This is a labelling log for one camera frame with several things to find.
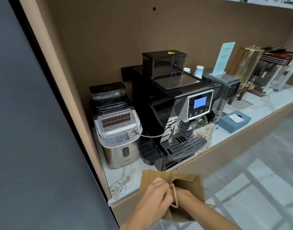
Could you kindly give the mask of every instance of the blue screen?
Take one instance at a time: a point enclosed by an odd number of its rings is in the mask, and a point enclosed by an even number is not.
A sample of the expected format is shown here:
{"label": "blue screen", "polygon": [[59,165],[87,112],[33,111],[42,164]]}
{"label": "blue screen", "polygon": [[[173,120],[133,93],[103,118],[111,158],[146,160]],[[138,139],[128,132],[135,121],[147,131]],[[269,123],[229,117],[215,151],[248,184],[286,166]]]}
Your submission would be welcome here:
{"label": "blue screen", "polygon": [[206,104],[206,98],[207,97],[202,97],[202,98],[196,99],[194,101],[194,109],[198,108],[200,106],[204,106]]}

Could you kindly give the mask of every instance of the tissue box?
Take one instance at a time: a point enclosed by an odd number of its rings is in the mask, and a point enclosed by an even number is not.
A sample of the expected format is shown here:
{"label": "tissue box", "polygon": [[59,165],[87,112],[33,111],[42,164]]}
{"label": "tissue box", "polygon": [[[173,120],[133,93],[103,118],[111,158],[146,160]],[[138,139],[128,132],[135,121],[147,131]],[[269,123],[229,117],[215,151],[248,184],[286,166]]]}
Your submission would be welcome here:
{"label": "tissue box", "polygon": [[[240,123],[236,123],[235,121],[233,121],[229,116],[236,114],[237,116],[240,116],[242,119],[244,119],[244,121],[240,122]],[[238,129],[244,127],[245,125],[247,125],[250,120],[252,118],[248,115],[245,115],[244,113],[236,110],[233,111],[232,113],[222,117],[219,121],[218,121],[218,125],[220,127],[222,127],[223,129],[225,129],[226,131],[228,131],[229,133],[233,133],[234,131],[237,131]]]}

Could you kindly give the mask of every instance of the paper bag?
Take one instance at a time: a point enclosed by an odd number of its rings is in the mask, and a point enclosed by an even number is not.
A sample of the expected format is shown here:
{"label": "paper bag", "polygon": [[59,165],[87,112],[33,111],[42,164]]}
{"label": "paper bag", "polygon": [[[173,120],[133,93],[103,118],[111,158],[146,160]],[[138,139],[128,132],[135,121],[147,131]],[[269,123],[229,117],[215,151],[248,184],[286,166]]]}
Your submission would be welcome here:
{"label": "paper bag", "polygon": [[[200,176],[193,174],[174,174],[172,172],[160,172],[154,170],[143,170],[139,199],[143,196],[147,189],[147,186],[154,181],[155,178],[161,178],[165,182],[171,185],[172,195],[174,196],[173,184],[176,187],[189,190],[197,199],[205,203],[204,188],[202,186]],[[177,208],[170,206],[167,212],[163,216],[164,220],[174,221],[174,222],[187,222],[193,221],[194,219],[180,206]]]}

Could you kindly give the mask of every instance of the drip tray grate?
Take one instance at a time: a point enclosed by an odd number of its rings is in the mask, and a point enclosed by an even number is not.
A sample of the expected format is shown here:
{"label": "drip tray grate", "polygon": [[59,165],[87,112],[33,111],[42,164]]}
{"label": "drip tray grate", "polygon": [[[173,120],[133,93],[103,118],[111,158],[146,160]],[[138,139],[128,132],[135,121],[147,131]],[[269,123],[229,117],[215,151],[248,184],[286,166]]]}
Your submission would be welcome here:
{"label": "drip tray grate", "polygon": [[190,156],[207,143],[195,130],[181,132],[160,143],[171,159],[179,160]]}

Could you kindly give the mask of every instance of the control buttons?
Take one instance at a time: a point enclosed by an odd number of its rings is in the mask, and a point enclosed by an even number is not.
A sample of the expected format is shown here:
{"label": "control buttons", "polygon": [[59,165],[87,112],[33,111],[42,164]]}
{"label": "control buttons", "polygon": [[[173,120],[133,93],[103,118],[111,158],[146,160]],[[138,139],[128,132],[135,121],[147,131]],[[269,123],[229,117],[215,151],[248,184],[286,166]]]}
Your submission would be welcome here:
{"label": "control buttons", "polygon": [[122,153],[123,153],[124,157],[127,157],[129,155],[129,148],[126,147],[126,148],[122,149]]}

